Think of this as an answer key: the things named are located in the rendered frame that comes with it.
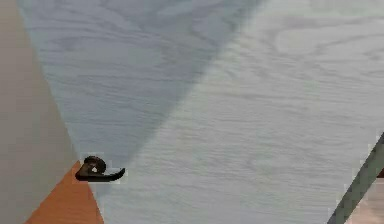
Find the pale grey wooden door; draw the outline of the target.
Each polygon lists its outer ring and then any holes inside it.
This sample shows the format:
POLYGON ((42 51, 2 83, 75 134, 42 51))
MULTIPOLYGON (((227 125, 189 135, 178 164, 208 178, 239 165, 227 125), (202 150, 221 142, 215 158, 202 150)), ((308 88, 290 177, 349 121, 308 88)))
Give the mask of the pale grey wooden door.
POLYGON ((105 224, 327 224, 384 132, 384 0, 17 0, 105 224))

